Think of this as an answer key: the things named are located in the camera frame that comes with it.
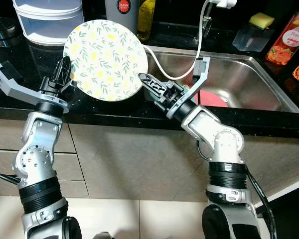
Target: sponge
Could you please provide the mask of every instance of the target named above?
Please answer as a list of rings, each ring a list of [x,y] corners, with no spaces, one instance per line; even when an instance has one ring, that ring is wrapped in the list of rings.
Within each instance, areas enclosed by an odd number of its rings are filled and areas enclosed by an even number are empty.
[[[275,19],[273,17],[259,12],[256,15],[253,15],[249,22],[261,29],[265,29],[266,27],[270,26],[274,20]]]

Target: black granite countertop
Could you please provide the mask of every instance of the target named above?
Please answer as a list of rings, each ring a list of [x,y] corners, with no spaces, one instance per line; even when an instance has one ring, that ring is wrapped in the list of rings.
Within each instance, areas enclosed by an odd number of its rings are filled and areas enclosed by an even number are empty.
[[[160,23],[153,27],[152,37],[146,44],[196,49],[196,35],[195,27]],[[234,32],[211,30],[204,39],[202,50],[253,56],[299,107],[299,82],[293,79],[290,70],[296,67],[297,62],[291,64],[288,70],[265,62],[260,54],[239,52],[228,43],[234,36]],[[63,47],[38,46],[27,41],[22,34],[15,37],[11,44],[11,47],[0,47],[0,61],[10,61],[22,75],[23,79],[18,81],[19,84],[38,90],[42,77],[50,75],[62,57]],[[168,120],[153,102],[145,100],[143,89],[131,98],[116,103],[103,102],[77,90],[69,104],[70,112],[63,117],[67,123],[181,129],[179,122]],[[9,98],[0,92],[0,119],[25,120],[33,108],[32,105]],[[299,138],[299,114],[296,113],[207,108],[216,114],[223,124],[237,128],[244,135]]]

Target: olive oil bottle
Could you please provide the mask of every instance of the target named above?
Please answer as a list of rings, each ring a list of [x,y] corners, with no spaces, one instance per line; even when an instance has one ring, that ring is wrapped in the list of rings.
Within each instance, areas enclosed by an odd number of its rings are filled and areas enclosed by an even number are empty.
[[[137,32],[139,40],[146,41],[150,37],[154,8],[155,0],[141,0]]]

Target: stainless steel sink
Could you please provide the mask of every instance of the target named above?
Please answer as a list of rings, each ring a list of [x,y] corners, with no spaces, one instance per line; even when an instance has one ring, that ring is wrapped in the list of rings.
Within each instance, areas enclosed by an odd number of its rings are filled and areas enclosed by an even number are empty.
[[[163,69],[171,76],[184,74],[191,66],[195,51],[151,47]],[[280,89],[258,62],[249,56],[201,52],[210,56],[208,79],[202,90],[218,95],[228,107],[299,113],[298,107]],[[149,74],[168,81],[148,55]],[[178,80],[180,85],[193,85],[192,74]],[[152,100],[147,91],[145,98]]]

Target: yellow flower pattern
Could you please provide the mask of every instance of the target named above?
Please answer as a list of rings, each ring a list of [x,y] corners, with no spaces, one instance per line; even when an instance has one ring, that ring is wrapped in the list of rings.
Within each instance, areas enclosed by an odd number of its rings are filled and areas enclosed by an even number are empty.
[[[142,86],[138,73],[148,71],[146,53],[128,29],[107,20],[77,26],[69,35],[63,55],[71,59],[72,80],[86,94],[104,101],[120,101]]]

